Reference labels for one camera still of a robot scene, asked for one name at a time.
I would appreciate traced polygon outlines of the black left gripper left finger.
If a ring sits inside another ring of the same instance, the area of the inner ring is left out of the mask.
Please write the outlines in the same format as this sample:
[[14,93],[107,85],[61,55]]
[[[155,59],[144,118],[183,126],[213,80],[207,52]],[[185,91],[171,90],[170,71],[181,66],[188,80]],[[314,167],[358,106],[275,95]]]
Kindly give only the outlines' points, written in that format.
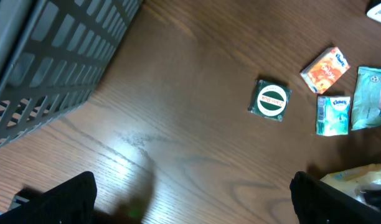
[[90,171],[44,193],[24,187],[14,195],[8,211],[0,213],[0,224],[91,223],[96,193]]

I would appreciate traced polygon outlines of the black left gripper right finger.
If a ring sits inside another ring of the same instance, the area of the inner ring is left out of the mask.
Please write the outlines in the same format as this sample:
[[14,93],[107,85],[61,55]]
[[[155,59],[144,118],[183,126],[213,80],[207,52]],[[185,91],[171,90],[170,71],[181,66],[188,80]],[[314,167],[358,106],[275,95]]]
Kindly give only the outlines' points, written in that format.
[[362,203],[303,171],[289,188],[300,224],[381,223],[381,190],[361,190]]

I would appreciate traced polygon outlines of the white wiper sheet bag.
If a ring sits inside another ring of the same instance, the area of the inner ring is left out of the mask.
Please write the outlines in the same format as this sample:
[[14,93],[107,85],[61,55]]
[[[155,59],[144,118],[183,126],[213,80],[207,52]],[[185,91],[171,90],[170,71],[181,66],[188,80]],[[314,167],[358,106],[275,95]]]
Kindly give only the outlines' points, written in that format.
[[347,169],[325,175],[320,181],[368,205],[363,196],[367,190],[381,190],[381,164]]

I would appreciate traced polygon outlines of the teal Kleenex tissue pack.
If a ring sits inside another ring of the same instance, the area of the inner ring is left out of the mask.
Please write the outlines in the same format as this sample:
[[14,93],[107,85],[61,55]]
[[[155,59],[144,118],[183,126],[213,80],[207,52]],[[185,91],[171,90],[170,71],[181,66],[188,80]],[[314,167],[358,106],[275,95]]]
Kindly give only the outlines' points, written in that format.
[[349,133],[349,96],[318,96],[316,134],[340,136]]

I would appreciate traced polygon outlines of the green Zam-Buk tin box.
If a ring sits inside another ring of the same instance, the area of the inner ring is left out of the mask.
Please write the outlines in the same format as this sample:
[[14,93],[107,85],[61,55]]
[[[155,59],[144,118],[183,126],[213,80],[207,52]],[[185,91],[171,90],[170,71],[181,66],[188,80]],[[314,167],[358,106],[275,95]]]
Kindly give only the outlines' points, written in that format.
[[266,80],[257,80],[248,111],[258,116],[282,122],[292,91]]

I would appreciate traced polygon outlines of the teal snack packet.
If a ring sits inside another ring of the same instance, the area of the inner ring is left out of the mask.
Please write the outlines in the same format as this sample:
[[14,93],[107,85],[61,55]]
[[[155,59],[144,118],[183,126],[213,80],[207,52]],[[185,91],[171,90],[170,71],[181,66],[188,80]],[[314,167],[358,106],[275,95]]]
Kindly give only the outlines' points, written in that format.
[[381,68],[358,68],[351,115],[353,131],[381,126]]

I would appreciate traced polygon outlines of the orange Kleenex tissue pack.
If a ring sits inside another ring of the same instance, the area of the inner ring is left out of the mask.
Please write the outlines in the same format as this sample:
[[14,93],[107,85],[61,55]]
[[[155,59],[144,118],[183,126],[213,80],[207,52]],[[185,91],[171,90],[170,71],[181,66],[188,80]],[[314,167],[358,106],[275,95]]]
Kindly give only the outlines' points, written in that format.
[[323,94],[350,69],[338,47],[330,47],[300,72],[301,77],[315,94]]

